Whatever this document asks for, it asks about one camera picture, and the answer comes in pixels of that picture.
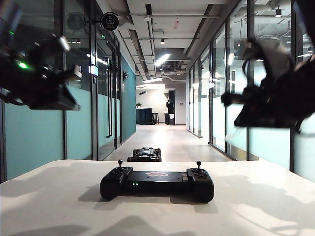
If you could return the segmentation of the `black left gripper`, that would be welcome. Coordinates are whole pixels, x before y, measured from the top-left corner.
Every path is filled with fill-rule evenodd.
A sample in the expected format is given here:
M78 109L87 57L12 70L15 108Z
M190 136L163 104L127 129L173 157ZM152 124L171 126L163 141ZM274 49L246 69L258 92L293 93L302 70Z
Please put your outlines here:
M56 73L49 70L33 88L35 92L28 101L33 110L79 111L81 106L67 88L66 82L82 78L80 67L73 65L69 70Z

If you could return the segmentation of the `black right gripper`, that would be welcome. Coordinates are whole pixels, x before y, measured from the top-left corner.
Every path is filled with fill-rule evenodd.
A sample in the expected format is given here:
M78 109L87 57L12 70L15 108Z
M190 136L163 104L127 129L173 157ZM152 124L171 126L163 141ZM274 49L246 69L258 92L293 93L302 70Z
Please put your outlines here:
M258 86L246 87L242 94L224 93L224 106L242 104L234 121L239 127L300 128L310 116L310 94Z

